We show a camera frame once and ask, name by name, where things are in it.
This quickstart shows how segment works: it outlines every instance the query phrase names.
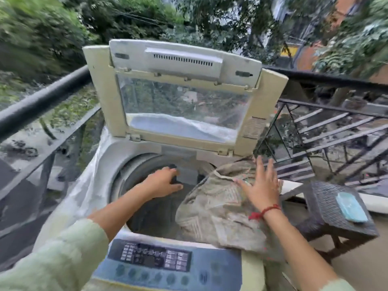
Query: washing machine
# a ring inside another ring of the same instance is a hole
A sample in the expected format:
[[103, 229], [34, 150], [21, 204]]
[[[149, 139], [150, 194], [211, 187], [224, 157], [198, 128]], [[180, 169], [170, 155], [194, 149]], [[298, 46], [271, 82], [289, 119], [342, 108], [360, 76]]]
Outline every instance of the washing machine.
[[106, 128], [34, 250], [148, 174], [174, 166], [184, 189], [144, 204], [92, 280], [115, 290], [263, 290], [258, 256], [197, 243], [182, 234], [175, 212], [214, 168], [251, 155], [288, 78], [257, 60], [161, 41], [115, 39], [84, 54]]

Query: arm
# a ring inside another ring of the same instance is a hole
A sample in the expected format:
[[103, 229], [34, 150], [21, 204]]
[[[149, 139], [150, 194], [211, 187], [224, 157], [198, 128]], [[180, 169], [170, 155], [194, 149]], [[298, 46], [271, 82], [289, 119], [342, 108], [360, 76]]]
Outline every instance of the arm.
[[77, 221], [37, 252], [0, 274], [0, 291], [79, 291], [104, 259], [109, 241], [146, 201], [180, 190], [176, 170], [163, 168], [117, 201]]
[[[236, 180], [253, 205], [260, 211], [274, 204], [279, 204], [279, 181], [274, 170], [274, 161], [269, 160], [265, 171], [261, 158], [258, 157], [256, 180], [253, 186]], [[339, 278], [332, 267], [308, 244], [299, 231], [290, 224], [282, 211], [269, 210], [264, 215], [265, 221], [279, 238], [302, 291], [319, 291]]]

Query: washing machine lid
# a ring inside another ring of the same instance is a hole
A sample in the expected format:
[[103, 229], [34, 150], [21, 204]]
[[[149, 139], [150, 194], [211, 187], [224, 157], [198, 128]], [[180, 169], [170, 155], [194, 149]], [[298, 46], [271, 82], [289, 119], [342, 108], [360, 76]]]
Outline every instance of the washing machine lid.
[[287, 77], [260, 61], [161, 41], [84, 48], [113, 135], [250, 155]]

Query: blue control panel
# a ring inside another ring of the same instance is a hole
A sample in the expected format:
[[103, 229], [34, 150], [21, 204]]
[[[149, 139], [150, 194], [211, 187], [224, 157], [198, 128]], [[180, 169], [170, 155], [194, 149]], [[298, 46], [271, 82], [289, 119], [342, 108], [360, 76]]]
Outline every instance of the blue control panel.
[[117, 237], [92, 277], [152, 289], [240, 291], [241, 253]]

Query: green shirt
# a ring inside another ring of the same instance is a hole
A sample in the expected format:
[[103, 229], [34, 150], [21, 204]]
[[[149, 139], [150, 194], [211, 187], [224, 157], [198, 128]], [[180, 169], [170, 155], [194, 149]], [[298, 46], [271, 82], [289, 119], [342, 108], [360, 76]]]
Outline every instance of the green shirt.
[[[105, 258], [109, 241], [104, 230], [88, 219], [77, 221], [38, 251], [0, 274], [0, 291], [80, 291]], [[354, 291], [337, 280], [322, 291]]]

